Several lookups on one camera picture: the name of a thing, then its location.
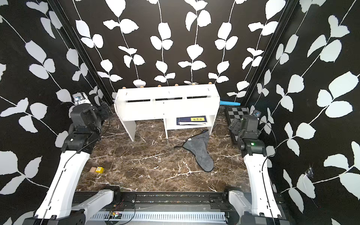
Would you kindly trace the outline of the grey blue cleaning cloth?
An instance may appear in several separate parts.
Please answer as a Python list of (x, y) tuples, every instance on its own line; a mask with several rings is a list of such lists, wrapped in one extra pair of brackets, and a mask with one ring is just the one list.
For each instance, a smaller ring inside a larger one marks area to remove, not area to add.
[(201, 133), (188, 138), (182, 145), (175, 146), (174, 148), (188, 150), (195, 156), (196, 162), (205, 172), (211, 172), (214, 169), (214, 161), (207, 151), (209, 138), (209, 130), (203, 130)]

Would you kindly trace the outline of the white wooden bookshelf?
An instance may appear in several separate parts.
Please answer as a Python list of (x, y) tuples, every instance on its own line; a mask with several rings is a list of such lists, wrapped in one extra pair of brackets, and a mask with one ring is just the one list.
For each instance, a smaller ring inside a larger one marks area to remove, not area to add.
[[(135, 140), (137, 121), (160, 120), (165, 131), (205, 128), (213, 130), (220, 96), (213, 84), (119, 89), (114, 109), (131, 141)], [(178, 125), (177, 119), (205, 116), (203, 125)]]

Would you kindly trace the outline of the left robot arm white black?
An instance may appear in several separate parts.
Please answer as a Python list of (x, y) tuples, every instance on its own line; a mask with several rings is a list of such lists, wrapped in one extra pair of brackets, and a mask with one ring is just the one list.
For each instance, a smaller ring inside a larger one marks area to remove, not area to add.
[(113, 202), (115, 188), (103, 189), (82, 203), (73, 206), (73, 199), (82, 170), (101, 139), (102, 125), (112, 111), (107, 102), (99, 107), (82, 103), (70, 114), (72, 131), (65, 138), (55, 177), (40, 207), (25, 225), (85, 225), (102, 208)]

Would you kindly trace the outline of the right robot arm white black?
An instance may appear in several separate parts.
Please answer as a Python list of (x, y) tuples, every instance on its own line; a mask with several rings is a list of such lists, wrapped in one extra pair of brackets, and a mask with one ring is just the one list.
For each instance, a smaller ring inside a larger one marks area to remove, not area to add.
[(255, 110), (241, 119), (233, 119), (229, 129), (237, 135), (237, 146), (241, 152), (250, 182), (251, 201), (241, 191), (230, 190), (228, 201), (239, 216), (238, 225), (289, 225), (289, 219), (276, 201), (266, 162), (267, 154), (263, 141), (259, 139), (260, 112)]

